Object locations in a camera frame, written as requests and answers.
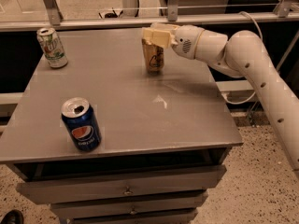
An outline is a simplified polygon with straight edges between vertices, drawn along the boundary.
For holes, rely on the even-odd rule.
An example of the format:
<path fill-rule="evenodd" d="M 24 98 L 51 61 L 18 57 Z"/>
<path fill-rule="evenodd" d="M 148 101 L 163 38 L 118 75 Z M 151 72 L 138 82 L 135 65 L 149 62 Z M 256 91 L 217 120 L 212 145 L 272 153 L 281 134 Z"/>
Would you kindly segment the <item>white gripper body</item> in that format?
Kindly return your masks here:
<path fill-rule="evenodd" d="M 204 29 L 197 26 L 180 26 L 175 31 L 175 44 L 172 45 L 173 51 L 178 56 L 194 60 L 198 39 L 203 32 Z"/>

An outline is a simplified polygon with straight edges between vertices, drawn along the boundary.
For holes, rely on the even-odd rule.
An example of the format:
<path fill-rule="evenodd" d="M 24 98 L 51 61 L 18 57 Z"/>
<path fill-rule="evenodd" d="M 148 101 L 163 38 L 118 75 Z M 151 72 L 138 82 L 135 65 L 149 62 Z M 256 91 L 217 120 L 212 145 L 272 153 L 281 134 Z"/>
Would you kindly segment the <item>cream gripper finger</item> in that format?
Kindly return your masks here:
<path fill-rule="evenodd" d="M 154 22 L 150 28 L 156 29 L 156 30 L 162 30 L 162 31 L 169 31 L 169 32 L 175 32 L 179 26 L 174 24 L 166 24 L 166 23 L 160 23 L 160 22 Z"/>
<path fill-rule="evenodd" d="M 170 31 L 156 28 L 143 28 L 142 38 L 150 45 L 155 45 L 163 49 L 168 49 L 178 43 Z"/>

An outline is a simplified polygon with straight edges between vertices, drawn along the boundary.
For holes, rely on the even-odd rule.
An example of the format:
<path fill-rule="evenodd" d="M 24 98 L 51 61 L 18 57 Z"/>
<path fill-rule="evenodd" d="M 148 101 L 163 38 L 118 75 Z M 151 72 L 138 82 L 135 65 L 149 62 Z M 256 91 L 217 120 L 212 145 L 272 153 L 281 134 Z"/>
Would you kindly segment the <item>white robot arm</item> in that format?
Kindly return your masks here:
<path fill-rule="evenodd" d="M 153 23 L 142 30 L 142 38 L 226 76 L 244 77 L 299 176 L 299 99 L 279 75 L 260 37 L 247 30 L 227 36 L 193 25 Z"/>

